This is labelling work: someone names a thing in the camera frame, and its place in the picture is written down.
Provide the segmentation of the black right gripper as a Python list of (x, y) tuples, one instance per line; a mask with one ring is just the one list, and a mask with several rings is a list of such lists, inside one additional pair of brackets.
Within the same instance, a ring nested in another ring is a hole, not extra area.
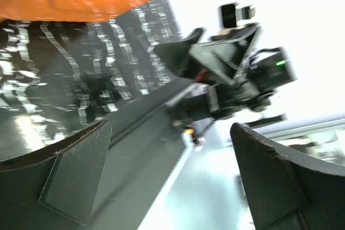
[(244, 108), (262, 114), (277, 89), (296, 80), (282, 47), (264, 48), (245, 58), (260, 30), (259, 24), (247, 24), (200, 43), (204, 28), (199, 27), (181, 41), (154, 46), (154, 53), (176, 76), (207, 84), (204, 93), (186, 95), (167, 108), (173, 124), (191, 128), (196, 121), (228, 119)]

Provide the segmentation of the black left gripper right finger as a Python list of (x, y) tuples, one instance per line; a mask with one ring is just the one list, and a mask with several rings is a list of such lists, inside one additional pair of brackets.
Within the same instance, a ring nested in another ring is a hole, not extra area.
[(256, 229), (344, 229), (344, 166), (240, 123), (230, 135)]

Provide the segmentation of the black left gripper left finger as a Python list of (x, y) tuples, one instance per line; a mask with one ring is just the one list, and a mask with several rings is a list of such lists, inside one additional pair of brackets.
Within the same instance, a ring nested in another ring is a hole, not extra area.
[(1, 162), (1, 229), (84, 229), (111, 134), (108, 122), (98, 122)]

